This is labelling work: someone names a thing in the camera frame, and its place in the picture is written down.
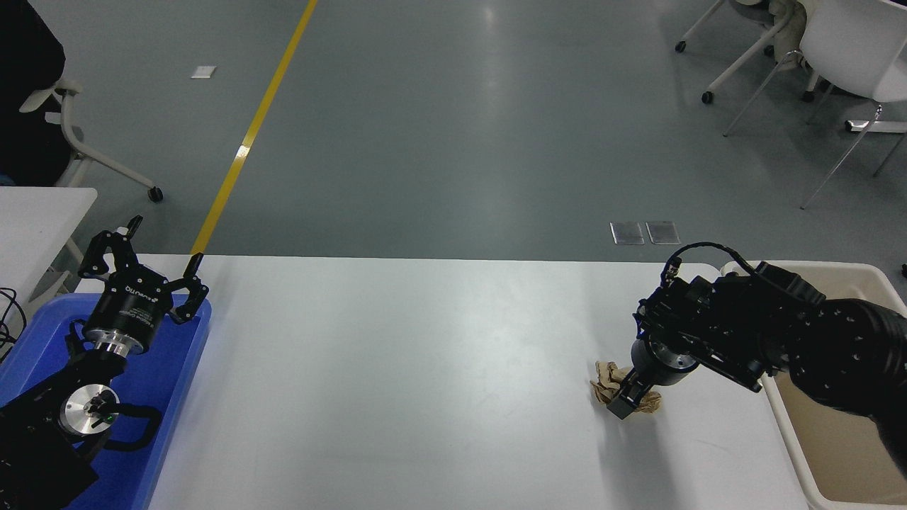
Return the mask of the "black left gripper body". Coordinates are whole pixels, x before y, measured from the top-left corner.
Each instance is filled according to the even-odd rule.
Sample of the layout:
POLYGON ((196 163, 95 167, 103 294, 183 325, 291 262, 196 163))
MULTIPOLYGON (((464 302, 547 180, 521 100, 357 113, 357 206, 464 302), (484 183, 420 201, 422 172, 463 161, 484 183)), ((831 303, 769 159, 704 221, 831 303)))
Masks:
POLYGON ((173 306, 167 278, 153 270, 113 272, 87 322, 84 338, 149 351, 163 317, 173 306))

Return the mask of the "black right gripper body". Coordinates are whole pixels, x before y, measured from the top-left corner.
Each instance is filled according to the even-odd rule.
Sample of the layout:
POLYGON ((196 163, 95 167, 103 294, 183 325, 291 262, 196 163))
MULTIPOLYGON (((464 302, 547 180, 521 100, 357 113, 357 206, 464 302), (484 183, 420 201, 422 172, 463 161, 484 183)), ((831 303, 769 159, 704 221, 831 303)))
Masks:
POLYGON ((694 370, 693 356, 671 351, 651 339, 633 342, 631 361, 631 382, 637 385, 674 385, 694 370))

